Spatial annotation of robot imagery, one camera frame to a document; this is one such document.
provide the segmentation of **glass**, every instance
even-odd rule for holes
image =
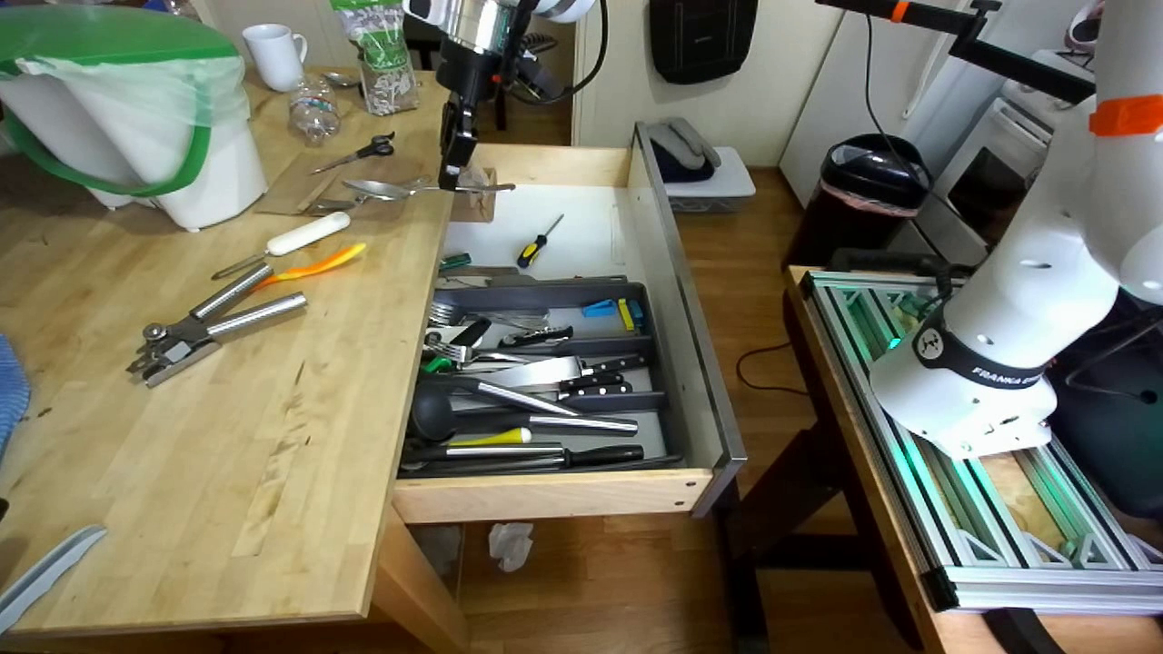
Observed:
[[[328,84],[302,84],[290,91],[290,126],[310,143],[324,146],[336,136],[336,107]]]

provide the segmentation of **drawer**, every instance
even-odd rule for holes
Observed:
[[[563,216],[528,276],[546,289],[569,289],[574,280],[639,289],[649,315],[649,388],[666,404],[652,407],[649,428],[639,428],[639,435],[585,435],[585,446],[643,444],[652,464],[399,477],[391,502],[408,522],[703,515],[746,464],[662,176],[652,158],[643,154],[639,137],[629,150],[484,146],[477,159],[517,189],[499,198],[494,223],[454,223],[444,250],[469,250],[471,264],[512,264],[517,250]]]

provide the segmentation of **pliers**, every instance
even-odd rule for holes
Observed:
[[[139,359],[127,368],[133,381],[158,385],[185,368],[207,359],[221,338],[231,338],[238,330],[251,330],[256,324],[284,321],[296,309],[305,309],[305,295],[284,295],[266,304],[221,315],[224,309],[238,304],[253,289],[262,289],[272,276],[268,263],[256,263],[238,280],[221,289],[216,295],[202,298],[196,309],[188,309],[177,324],[147,324],[141,333]]]

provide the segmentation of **screwdriver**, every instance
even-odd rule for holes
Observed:
[[[397,154],[397,132],[391,136],[373,136],[362,150],[357,150],[357,154],[350,154],[342,159],[330,159],[330,164],[324,164],[316,170],[334,170],[334,169],[353,164],[353,159],[391,158],[391,154]]]
[[[549,245],[549,234],[563,223],[568,216],[554,216],[554,223],[537,234],[537,240],[522,245],[518,255],[517,255],[517,264],[528,268]]]

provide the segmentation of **floor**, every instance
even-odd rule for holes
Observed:
[[[484,121],[484,143],[568,143],[568,113],[508,107],[508,132]],[[782,333],[778,258],[799,223],[778,170],[753,170],[757,198],[729,216],[680,216],[688,263],[707,315],[721,381],[747,446],[740,492],[809,425]],[[829,504],[806,530],[843,533]],[[517,571],[485,559],[485,527],[462,527],[451,579],[471,654],[719,654],[729,651],[727,597],[707,519],[553,519]],[[770,651],[907,651],[878,611],[867,573],[761,571]],[[274,631],[230,651],[421,651],[403,631]]]

